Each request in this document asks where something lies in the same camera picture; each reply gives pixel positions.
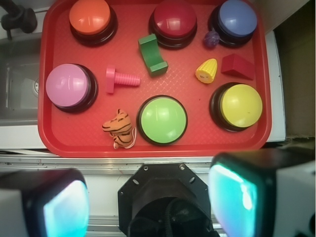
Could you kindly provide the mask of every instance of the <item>metal sink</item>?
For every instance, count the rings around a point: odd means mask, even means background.
[[[0,40],[0,126],[37,124],[40,38]]]

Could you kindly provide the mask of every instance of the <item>yellow button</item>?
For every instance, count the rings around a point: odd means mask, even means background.
[[[249,127],[255,124],[262,113],[259,93],[245,84],[237,84],[227,89],[220,105],[224,119],[236,127]]]

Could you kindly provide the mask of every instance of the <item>tiger toy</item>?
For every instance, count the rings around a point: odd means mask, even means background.
[[[118,109],[116,117],[106,121],[102,125],[102,129],[113,137],[114,149],[119,147],[128,149],[135,144],[136,128],[132,128],[131,119],[124,110]]]

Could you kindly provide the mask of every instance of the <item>red tray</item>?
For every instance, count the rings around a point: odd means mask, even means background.
[[[138,39],[147,36],[148,20],[159,0],[108,0],[118,17],[114,38],[100,47],[79,44],[70,32],[69,11],[76,0],[58,0],[47,12],[41,40],[39,83],[39,134],[47,148],[62,157],[131,158],[131,157],[188,157],[213,156],[220,151],[259,149],[271,130],[271,102],[265,35],[260,17],[258,28],[250,42],[231,49],[218,45],[214,50],[204,48],[202,40],[208,32],[207,20],[215,6],[223,0],[191,1],[197,13],[197,34],[184,49],[160,48],[168,62],[166,74],[150,78],[138,50]],[[255,80],[245,80],[220,72],[222,58],[237,53],[255,65]],[[216,78],[203,84],[195,70],[209,58],[218,62]],[[98,97],[88,110],[69,114],[57,109],[45,91],[48,74],[63,63],[88,67],[99,84]],[[113,95],[105,92],[105,71],[113,64],[117,72],[139,75],[139,87],[116,85]],[[246,83],[257,89],[263,100],[259,121],[242,132],[219,128],[209,115],[208,103],[214,90],[227,82]],[[158,147],[137,136],[131,149],[113,148],[112,138],[102,131],[102,124],[126,110],[136,125],[136,115],[142,103],[151,96],[165,94],[178,99],[188,113],[188,127],[174,145]]]

